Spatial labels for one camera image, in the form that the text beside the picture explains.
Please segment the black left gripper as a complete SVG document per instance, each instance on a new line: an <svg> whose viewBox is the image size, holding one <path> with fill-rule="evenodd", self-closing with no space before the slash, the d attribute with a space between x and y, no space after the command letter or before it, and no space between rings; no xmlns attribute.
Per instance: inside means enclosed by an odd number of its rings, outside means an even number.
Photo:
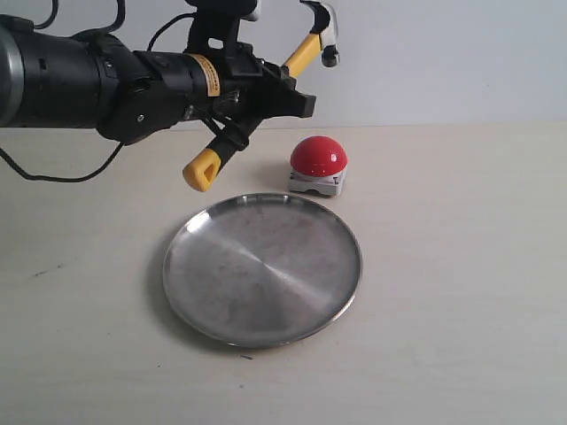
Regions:
<svg viewBox="0 0 567 425"><path fill-rule="evenodd" d="M234 56L221 49L204 54L183 52L190 87L182 122L200 121L208 128L256 128L278 117L310 118L316 96L296 90L296 79L280 67L254 56L239 43Z"/></svg>

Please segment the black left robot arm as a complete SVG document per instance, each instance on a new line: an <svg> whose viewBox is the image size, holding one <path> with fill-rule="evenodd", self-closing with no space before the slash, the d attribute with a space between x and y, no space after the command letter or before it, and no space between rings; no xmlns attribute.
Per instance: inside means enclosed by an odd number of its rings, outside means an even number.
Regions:
<svg viewBox="0 0 567 425"><path fill-rule="evenodd" d="M94 128L130 145L183 121L218 120L249 135L263 120L308 118L315 98L237 39L239 19L192 14L183 52L131 50L88 31L41 34L28 19L1 18L1 124Z"/></svg>

